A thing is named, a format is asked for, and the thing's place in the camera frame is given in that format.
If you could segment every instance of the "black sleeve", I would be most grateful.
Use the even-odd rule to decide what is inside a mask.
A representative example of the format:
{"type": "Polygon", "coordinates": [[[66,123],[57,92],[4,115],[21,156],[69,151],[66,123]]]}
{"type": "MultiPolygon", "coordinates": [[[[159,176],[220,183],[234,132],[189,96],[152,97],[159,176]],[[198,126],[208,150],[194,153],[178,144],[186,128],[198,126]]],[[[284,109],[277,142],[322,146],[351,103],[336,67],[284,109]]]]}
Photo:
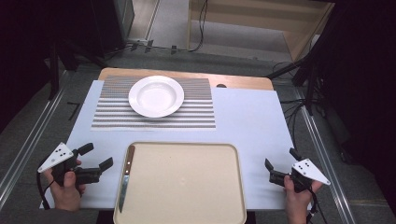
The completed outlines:
{"type": "Polygon", "coordinates": [[[61,209],[50,209],[42,211],[38,215],[39,224],[79,224],[78,213],[61,209]]]}

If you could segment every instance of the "placemat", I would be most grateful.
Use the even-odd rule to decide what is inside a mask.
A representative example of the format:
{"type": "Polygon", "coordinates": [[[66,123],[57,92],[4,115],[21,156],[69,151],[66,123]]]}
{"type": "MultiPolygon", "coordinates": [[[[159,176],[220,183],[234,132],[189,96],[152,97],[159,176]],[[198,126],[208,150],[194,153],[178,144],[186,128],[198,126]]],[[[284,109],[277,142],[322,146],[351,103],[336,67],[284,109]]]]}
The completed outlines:
{"type": "Polygon", "coordinates": [[[184,101],[173,114],[157,119],[143,117],[131,108],[128,94],[144,77],[108,76],[92,121],[92,131],[215,131],[212,93],[207,78],[174,78],[184,101]]]}

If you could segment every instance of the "white tabletop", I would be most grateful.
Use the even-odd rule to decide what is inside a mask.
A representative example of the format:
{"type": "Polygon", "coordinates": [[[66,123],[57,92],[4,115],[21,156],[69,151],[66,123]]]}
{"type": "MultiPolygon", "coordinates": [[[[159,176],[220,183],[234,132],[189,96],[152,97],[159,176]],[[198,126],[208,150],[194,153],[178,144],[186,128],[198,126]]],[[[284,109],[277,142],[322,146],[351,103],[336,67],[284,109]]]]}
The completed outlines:
{"type": "MultiPolygon", "coordinates": [[[[267,158],[284,173],[296,160],[289,154],[290,133],[275,91],[212,88],[215,131],[98,132],[91,131],[92,118],[104,82],[94,81],[78,115],[67,145],[93,143],[94,150],[80,156],[81,167],[94,168],[109,157],[114,165],[87,185],[82,208],[114,209],[126,149],[133,142],[226,143],[238,150],[247,210],[284,209],[283,188],[269,182],[267,158]]],[[[50,191],[46,194],[53,206],[50,191]]]]}

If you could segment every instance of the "knife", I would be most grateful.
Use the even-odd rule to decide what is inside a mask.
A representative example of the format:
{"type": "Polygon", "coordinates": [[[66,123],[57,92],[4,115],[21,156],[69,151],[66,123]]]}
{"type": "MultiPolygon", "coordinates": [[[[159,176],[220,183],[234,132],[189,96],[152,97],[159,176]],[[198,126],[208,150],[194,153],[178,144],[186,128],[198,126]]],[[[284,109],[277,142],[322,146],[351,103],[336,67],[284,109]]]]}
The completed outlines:
{"type": "Polygon", "coordinates": [[[128,151],[126,154],[126,162],[123,169],[123,177],[121,180],[121,191],[120,191],[120,199],[119,199],[119,210],[122,213],[122,207],[125,202],[126,190],[129,182],[129,175],[131,173],[132,166],[132,158],[134,157],[134,146],[130,145],[128,147],[128,151]]]}

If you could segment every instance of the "knife handle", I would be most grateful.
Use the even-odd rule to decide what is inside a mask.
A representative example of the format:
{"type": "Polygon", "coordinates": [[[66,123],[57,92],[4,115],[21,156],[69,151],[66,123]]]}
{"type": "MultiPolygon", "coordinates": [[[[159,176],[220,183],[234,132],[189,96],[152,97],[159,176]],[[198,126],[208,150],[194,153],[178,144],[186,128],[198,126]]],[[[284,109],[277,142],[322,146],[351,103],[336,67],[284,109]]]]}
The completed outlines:
{"type": "Polygon", "coordinates": [[[126,162],[124,167],[124,175],[129,175],[131,173],[132,159],[134,158],[134,146],[130,145],[128,147],[128,152],[126,155],[126,162]]]}

